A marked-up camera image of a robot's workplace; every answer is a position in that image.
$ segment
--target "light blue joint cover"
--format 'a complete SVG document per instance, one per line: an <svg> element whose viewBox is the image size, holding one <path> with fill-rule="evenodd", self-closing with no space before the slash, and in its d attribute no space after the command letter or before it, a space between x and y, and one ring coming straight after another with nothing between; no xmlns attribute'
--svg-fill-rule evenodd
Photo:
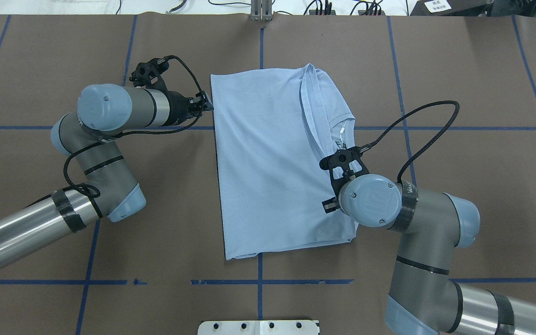
<svg viewBox="0 0 536 335"><path fill-rule="evenodd" d="M396 335L438 335L437 331L417 319L390 295L386 307L385 322Z"/></svg>
<svg viewBox="0 0 536 335"><path fill-rule="evenodd" d="M55 147L55 149L59 150L59 152L61 152L64 155L71 155L71 154L66 149L66 147L64 147L63 144L61 143L61 138L59 136L59 127L61 126L61 121L63 121L63 119L65 119L66 116L68 115L69 114L66 114L64 117L59 119L59 121L57 121L57 123L55 123L55 125L51 129L51 142L53 143L53 146Z"/></svg>
<svg viewBox="0 0 536 335"><path fill-rule="evenodd" d="M474 203L449 195L447 195L456 208L456 214L458 214L458 222L460 225L460 239L456 248L467 248L473 242L475 242L475 236L479 233L479 227L481 226L481 219L479 218L479 210Z"/></svg>
<svg viewBox="0 0 536 335"><path fill-rule="evenodd" d="M142 193L142 189L140 189L140 184L136 184L136 187L108 216L113 222L121 221L140 211L144 206L146 206L146 198Z"/></svg>
<svg viewBox="0 0 536 335"><path fill-rule="evenodd" d="M396 185L379 174L364 174L352 180L339 195L342 210L367 227L382 227L394 220L402 207Z"/></svg>
<svg viewBox="0 0 536 335"><path fill-rule="evenodd" d="M78 116L85 125L99 131L122 127L132 114L132 98L115 84L90 85L78 98Z"/></svg>

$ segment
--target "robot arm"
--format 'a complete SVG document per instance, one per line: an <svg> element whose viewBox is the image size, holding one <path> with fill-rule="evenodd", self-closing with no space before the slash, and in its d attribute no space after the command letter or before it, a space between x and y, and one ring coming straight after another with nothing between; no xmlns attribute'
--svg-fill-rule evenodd
<svg viewBox="0 0 536 335"><path fill-rule="evenodd" d="M113 84L90 85L78 99L77 112L66 114L51 130L51 141L69 158L76 157L88 184L59 189L36 203L0 220L0 269L60 238L76 233L108 216L113 222L139 210L146 199L114 140L133 133L168 134L176 131L123 132L139 127L172 126L196 119L213 110L200 89L195 98L169 91L160 76L168 60L152 59L138 64L130 80L136 87Z"/></svg>
<svg viewBox="0 0 536 335"><path fill-rule="evenodd" d="M402 234L385 321L398 335L536 335L536 305L449 280L454 248L466 248L479 232L479 212L468 200L394 183L370 174L360 148L338 150L321 161L330 171L340 208L366 227ZM350 163L362 169L354 172ZM334 168L343 169L334 178Z"/></svg>

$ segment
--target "folded shirt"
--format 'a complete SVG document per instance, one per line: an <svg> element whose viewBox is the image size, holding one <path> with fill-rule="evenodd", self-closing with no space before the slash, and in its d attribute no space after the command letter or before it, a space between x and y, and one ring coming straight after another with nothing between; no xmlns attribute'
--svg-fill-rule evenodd
<svg viewBox="0 0 536 335"><path fill-rule="evenodd" d="M355 146L355 117L328 74L307 64L211 85L226 259L351 241L357 223L322 208L334 192L319 161Z"/></svg>

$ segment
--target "white mounting plate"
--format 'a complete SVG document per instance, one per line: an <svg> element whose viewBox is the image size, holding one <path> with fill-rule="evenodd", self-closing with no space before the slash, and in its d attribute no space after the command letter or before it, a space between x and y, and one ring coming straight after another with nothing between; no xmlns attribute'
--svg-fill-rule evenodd
<svg viewBox="0 0 536 335"><path fill-rule="evenodd" d="M198 335L319 335L319 325L315 320L202 322Z"/></svg>

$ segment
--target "wire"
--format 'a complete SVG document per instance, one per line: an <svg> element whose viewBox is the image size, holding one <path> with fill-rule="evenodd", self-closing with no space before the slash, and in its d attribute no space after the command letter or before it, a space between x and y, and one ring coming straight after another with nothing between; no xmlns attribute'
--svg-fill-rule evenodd
<svg viewBox="0 0 536 335"><path fill-rule="evenodd" d="M390 127L388 127L379 137L377 140L375 140L374 142L371 142L371 143L368 143L366 144L365 146L363 147L360 147L359 148L359 153L364 153L365 151L368 151L369 149L373 148L376 144L378 144L378 142L380 142L380 140L386 136L386 134L391 131L396 125L398 125L398 123L400 123L400 121L403 121L404 119L406 119L407 117L419 112L420 110L423 110L423 109L426 109L426 108L429 108L429 107L432 107L432 106L438 106L438 105L454 105L455 106L455 110L454 112L452 113L452 116L450 117L450 119L448 120L448 122L445 124L445 126L442 127L442 129L437 133L435 134L435 136L429 140L429 142L427 142L427 144L425 144L425 146L423 146L421 148L421 150L417 151L417 153L415 155L412 155L410 157L410 159L408 161L406 161L406 163L404 163L404 165L402 166L402 168L400 169L400 172L398 172L398 176L396 177L396 182L400 183L402 182L402 174L404 174L404 171L409 167L409 165L411 165L411 163L413 163L413 161L415 161L415 159L417 159L417 157L419 157L421 154L423 154L425 152L425 150L427 150L429 147L432 146L432 144L434 144L434 142L436 142L438 140L438 138L440 138L440 136L442 136L444 134L445 131L448 130L448 128L450 128L450 126L452 125L452 123L455 121L456 119L456 116L458 115L458 112L460 110L460 104L456 101L453 101L453 100L444 100L444 101L436 101L436 102L432 102L430 104L426 104L426 105L423 105L417 109L414 109L412 110L411 112L409 112L408 114L405 114L403 117L401 117L400 119L394 121L394 123L392 125L390 125Z"/></svg>
<svg viewBox="0 0 536 335"><path fill-rule="evenodd" d="M181 63L181 65L183 65L183 68L185 68L185 70L187 70L187 72L192 77L192 79L194 79L195 85L196 85L196 87L198 87L198 91L200 91L200 93L202 92L202 87L200 87L200 83L198 83L198 79L196 79L196 77L195 77L194 73L192 72L192 70L190 70L188 68L188 66L185 65L185 63L179 57L177 57L176 55L169 55L169 56L164 57L164 59L167 60L167 61L168 60L177 60L179 63ZM123 136L133 135L133 134L148 134L148 135L175 134L177 132L185 131L185 129L195 125L195 123L198 120L200 120L200 117L196 116L196 119L192 123L189 123L189 125L187 125L185 127L181 127L179 129L172 130L172 131L158 131L158 132L153 132L153 131L129 131L129 132L122 132L122 133L120 133L118 135L115 135L115 138L121 138Z"/></svg>
<svg viewBox="0 0 536 335"><path fill-rule="evenodd" d="M224 2L224 3L217 3L217 2L212 2L211 0L208 0L208 3L211 4L211 5L215 5L215 6L228 6L228 5L246 5L246 6L251 6L251 4L248 4L246 2Z"/></svg>
<svg viewBox="0 0 536 335"><path fill-rule="evenodd" d="M349 16L353 15L353 12L355 12L355 8L357 8L357 6L359 6L360 4L365 4L365 11L366 12L368 11L369 2L358 1L357 4L355 4L355 6L353 6L353 9L351 9L351 13L349 14Z"/></svg>
<svg viewBox="0 0 536 335"><path fill-rule="evenodd" d="M194 121L192 121L192 123L189 123L189 125L185 126L185 127L181 127L179 129L175 129L175 130L172 130L172 131L158 131L158 132L153 132L153 131L130 131L130 132L122 132L121 134L115 136L117 138L121 138L123 136L128 136L128 135L133 135L133 134L146 134L146 135L163 135L163 134L175 134L177 132L182 132L182 131L185 131L185 129L195 125L195 123L200 120L200 117L199 116L196 116L196 119Z"/></svg>
<svg viewBox="0 0 536 335"><path fill-rule="evenodd" d="M72 189L72 187L71 187L71 186L64 187L64 188L62 188L61 190L65 192L65 191L68 191L69 189ZM45 199L49 199L50 197L51 197L51 195L50 195L50 194L47 194L47 195L45 195L44 197L42 197L42 198L40 198L40 199L34 201L33 203L29 204L29 205L26 206L25 208L28 208L28 207L34 205L35 203L39 203L39 202L41 202L41 201L43 201L43 200L45 200Z"/></svg>
<svg viewBox="0 0 536 335"><path fill-rule="evenodd" d="M174 7L172 8L170 11L168 11L169 13L172 13L174 11L178 11L179 9L181 9L181 7L185 6L185 3L187 2L188 0L183 0L181 1L181 3L177 6L177 7Z"/></svg>
<svg viewBox="0 0 536 335"><path fill-rule="evenodd" d="M380 6L381 2L383 0L380 0L380 2L375 1L364 1L364 0L356 0L357 4L353 6L353 9L351 9L351 13L349 16L353 15L355 12L355 8L359 6L361 3L365 4L365 13L362 13L361 15L381 15L382 14L382 7Z"/></svg>
<svg viewBox="0 0 536 335"><path fill-rule="evenodd" d="M195 77L194 73L192 72L192 70L190 70L190 69L188 68L188 66L185 65L185 63L183 63L183 61L182 61L179 57L177 57L176 55L168 55L168 56L166 56L166 57L164 57L164 58L165 58L165 60L167 60L167 61L168 61L168 60L176 60L176 61L178 61L179 63L181 63L181 65L183 65L183 68L184 68L185 70L187 70L188 74L189 74L190 76L192 76L192 79L194 79L195 86L198 88L198 91L202 92L202 87L200 87L200 83L198 83L198 79L196 79L196 77Z"/></svg>
<svg viewBox="0 0 536 335"><path fill-rule="evenodd" d="M66 182L68 183L68 185L70 185L70 188L75 189L77 191L77 193L80 193L81 195L85 195L85 196L87 196L89 198L97 198L97 197L99 197L101 195L100 190L98 190L98 188L94 187L93 185L89 185L89 184L84 184L84 183L79 184L79 185L74 184L74 182L70 178L69 174L67 173L67 169L70 166L70 162L72 161L72 159L74 159L74 157L76 157L77 155L83 153L84 151L91 150L94 147L102 146L102 144L103 144L102 142L96 142L96 143L91 144L90 146L83 147L82 149L80 149L80 150L76 151L75 153L71 154L66 159L66 163L64 163L64 165L63 165L63 177L66 179ZM90 191L88 191L88 189L92 189L94 191L94 193L90 193Z"/></svg>
<svg viewBox="0 0 536 335"><path fill-rule="evenodd" d="M322 4L322 0L312 0L312 2L309 3L309 5L307 5L306 7L306 10L303 12L303 15L306 15L307 12L309 11L309 8L310 6L315 2L315 14L317 15L317 11L319 10L318 9L318 6L317 6L317 3L320 2L320 5Z"/></svg>

